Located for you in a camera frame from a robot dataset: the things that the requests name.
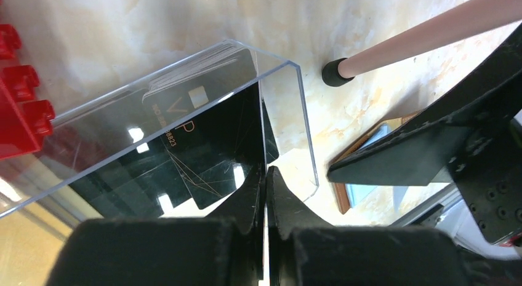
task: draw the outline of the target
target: card chip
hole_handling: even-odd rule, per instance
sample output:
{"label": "card chip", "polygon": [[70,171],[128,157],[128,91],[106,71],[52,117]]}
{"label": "card chip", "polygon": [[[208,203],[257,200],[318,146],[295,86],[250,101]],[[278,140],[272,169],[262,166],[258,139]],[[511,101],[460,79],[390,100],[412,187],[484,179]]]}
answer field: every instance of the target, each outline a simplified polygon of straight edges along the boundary
{"label": "card chip", "polygon": [[192,105],[194,109],[199,108],[200,106],[209,102],[209,98],[207,97],[207,93],[205,92],[205,87],[199,86],[198,88],[192,89],[188,92],[190,96],[190,100],[192,101]]}

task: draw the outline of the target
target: pink pole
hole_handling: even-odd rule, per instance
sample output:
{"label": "pink pole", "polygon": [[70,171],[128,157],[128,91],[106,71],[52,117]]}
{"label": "pink pole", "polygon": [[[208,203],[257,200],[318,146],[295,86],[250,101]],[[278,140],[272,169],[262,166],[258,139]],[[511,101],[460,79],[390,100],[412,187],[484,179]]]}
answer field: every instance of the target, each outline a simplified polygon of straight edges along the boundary
{"label": "pink pole", "polygon": [[323,80],[335,85],[325,80],[329,65],[338,64],[337,72],[330,75],[343,79],[344,84],[359,74],[521,19],[522,0],[469,0],[350,58],[330,62],[323,69]]}

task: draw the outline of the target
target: marble surface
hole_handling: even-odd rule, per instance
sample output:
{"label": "marble surface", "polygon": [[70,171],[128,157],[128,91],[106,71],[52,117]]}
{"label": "marble surface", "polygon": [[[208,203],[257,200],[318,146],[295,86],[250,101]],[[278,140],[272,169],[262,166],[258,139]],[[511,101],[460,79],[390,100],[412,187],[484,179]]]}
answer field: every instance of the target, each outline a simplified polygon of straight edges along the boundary
{"label": "marble surface", "polygon": [[[307,205],[334,224],[387,224],[443,185],[411,188],[399,214],[391,187],[379,187],[341,215],[324,176],[327,162],[384,117],[409,114],[442,96],[515,25],[366,73],[339,88],[326,87],[320,69],[464,1],[4,0],[0,16],[20,33],[22,60],[42,80],[39,97],[48,98],[58,114],[224,39],[296,62],[320,179]],[[278,90],[284,94],[284,87]],[[286,116],[285,107],[276,110]],[[279,127],[291,124],[285,119]],[[305,191],[310,187],[296,194],[305,197]]]}

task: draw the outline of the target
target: clear acrylic card holder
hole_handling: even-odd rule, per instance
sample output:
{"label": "clear acrylic card holder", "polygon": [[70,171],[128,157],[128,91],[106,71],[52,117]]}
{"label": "clear acrylic card holder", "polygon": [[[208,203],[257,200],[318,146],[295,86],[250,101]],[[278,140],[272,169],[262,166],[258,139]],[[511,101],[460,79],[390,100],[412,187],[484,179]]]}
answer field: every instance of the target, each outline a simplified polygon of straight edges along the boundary
{"label": "clear acrylic card holder", "polygon": [[299,66],[236,41],[53,125],[42,151],[0,161],[0,217],[36,201],[71,228],[93,217],[186,215],[189,202],[204,214],[241,186],[257,140],[298,197],[318,186]]}

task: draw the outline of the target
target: red plastic block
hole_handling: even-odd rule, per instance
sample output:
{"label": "red plastic block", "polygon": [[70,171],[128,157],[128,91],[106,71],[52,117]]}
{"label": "red plastic block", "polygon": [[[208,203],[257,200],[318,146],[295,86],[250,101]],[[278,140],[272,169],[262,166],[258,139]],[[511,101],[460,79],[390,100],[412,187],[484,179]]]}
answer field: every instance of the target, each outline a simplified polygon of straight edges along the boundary
{"label": "red plastic block", "polygon": [[40,151],[52,134],[54,110],[48,100],[35,100],[40,80],[32,66],[19,64],[21,46],[15,29],[0,25],[0,160]]}

